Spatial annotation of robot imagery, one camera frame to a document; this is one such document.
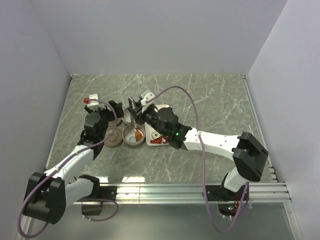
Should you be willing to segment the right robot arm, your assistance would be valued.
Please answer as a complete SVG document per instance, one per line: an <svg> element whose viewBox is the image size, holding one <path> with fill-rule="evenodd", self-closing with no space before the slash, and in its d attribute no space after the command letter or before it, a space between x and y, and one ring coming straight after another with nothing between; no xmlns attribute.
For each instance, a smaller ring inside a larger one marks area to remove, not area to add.
<svg viewBox="0 0 320 240"><path fill-rule="evenodd" d="M229 202L241 195L247 182L259 182L269 153L249 132L241 135L222 135L197 130L179 123L171 107L145 106L145 100L128 99L129 112L138 124L148 124L175 149L205 151L234 161L235 168L228 172L217 190L207 195L216 201Z"/></svg>

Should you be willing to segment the red curved sausage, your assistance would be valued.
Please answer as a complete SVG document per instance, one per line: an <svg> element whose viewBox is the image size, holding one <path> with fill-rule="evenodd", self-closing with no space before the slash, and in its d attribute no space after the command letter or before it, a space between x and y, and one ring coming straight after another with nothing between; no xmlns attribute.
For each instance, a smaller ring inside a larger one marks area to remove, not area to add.
<svg viewBox="0 0 320 240"><path fill-rule="evenodd" d="M168 137L167 136L162 136L161 137L161 139L162 139L162 144L168 144Z"/></svg>

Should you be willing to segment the white round food piece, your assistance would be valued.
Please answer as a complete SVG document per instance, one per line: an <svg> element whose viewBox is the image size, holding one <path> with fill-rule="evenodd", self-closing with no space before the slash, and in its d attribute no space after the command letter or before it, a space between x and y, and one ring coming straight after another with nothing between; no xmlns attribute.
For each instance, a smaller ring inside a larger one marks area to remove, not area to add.
<svg viewBox="0 0 320 240"><path fill-rule="evenodd" d="M136 138L134 137L134 136L130 136L129 138L128 138L128 141L129 142L134 142L136 140Z"/></svg>

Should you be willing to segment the orange fried food piece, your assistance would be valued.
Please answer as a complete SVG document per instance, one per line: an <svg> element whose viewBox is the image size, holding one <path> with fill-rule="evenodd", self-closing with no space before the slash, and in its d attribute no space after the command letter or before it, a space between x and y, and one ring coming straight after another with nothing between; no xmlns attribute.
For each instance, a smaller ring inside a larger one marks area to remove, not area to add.
<svg viewBox="0 0 320 240"><path fill-rule="evenodd" d="M136 141L140 141L143 138L143 134L138 128L135 129L134 135L135 135Z"/></svg>

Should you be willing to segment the red sausage piece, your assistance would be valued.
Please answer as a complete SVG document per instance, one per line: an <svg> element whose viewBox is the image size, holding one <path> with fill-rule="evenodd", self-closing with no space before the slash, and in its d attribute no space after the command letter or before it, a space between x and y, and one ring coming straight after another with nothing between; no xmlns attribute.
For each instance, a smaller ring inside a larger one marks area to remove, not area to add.
<svg viewBox="0 0 320 240"><path fill-rule="evenodd" d="M152 139L152 140L150 140L150 144L152 144L152 145L156 145L156 144L162 144L162 142L163 142L163 139L160 137L160 138L157 138L157 139Z"/></svg>

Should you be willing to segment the sushi roll piece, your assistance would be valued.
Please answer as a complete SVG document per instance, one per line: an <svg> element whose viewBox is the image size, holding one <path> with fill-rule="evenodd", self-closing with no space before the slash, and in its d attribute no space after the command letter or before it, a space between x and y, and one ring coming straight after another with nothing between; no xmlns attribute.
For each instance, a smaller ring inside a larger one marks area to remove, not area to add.
<svg viewBox="0 0 320 240"><path fill-rule="evenodd" d="M158 133L157 131L154 131L151 133L151 137L153 140L159 139L161 137L161 134Z"/></svg>

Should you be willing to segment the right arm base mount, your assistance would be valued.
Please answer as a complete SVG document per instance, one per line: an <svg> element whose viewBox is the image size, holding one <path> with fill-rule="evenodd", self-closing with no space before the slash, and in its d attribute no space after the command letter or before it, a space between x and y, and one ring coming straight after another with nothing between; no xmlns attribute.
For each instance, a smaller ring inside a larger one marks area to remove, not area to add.
<svg viewBox="0 0 320 240"><path fill-rule="evenodd" d="M222 216L231 218L236 216L245 185L237 192L232 192L218 185L206 185L205 190L209 202L218 202L217 208Z"/></svg>

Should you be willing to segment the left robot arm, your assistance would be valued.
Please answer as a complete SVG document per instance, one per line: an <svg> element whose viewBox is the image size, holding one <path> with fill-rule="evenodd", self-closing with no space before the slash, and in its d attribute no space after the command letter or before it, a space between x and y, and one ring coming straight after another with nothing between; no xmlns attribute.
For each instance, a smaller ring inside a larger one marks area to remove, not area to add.
<svg viewBox="0 0 320 240"><path fill-rule="evenodd" d="M100 200L100 180L90 175L74 179L102 151L109 122L124 116L123 104L113 100L103 102L92 96L84 99L87 111L84 129L74 150L60 163L44 173L35 172L28 180L21 213L45 223L56 224L67 207L88 199Z"/></svg>

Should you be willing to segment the metal tongs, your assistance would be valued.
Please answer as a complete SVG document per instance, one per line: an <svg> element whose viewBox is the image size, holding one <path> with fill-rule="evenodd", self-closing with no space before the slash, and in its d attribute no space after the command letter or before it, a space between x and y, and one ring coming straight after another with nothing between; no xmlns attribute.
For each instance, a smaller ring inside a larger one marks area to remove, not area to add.
<svg viewBox="0 0 320 240"><path fill-rule="evenodd" d="M136 107L136 103L131 96L128 97L128 102L129 102L128 111L130 113L130 126L132 127L133 131L136 132L136 127L135 127L136 123L134 119L134 109Z"/></svg>

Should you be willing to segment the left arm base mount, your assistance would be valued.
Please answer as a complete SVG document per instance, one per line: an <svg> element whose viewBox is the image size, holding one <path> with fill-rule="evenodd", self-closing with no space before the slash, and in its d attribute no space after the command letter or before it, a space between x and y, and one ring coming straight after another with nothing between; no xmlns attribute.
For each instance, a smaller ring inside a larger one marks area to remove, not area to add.
<svg viewBox="0 0 320 240"><path fill-rule="evenodd" d="M118 187L115 185L111 186L102 186L100 184L100 179L94 176L83 174L79 177L79 179L86 179L93 183L93 189L89 196L86 196L84 199L92 202L99 202L100 208L103 209L103 203L113 203L115 204L115 211L107 218L102 219L94 219L90 216L94 216L94 214L84 214L82 213L82 217L91 222L104 222L111 218L113 218L119 210L119 204L116 202L116 195Z"/></svg>

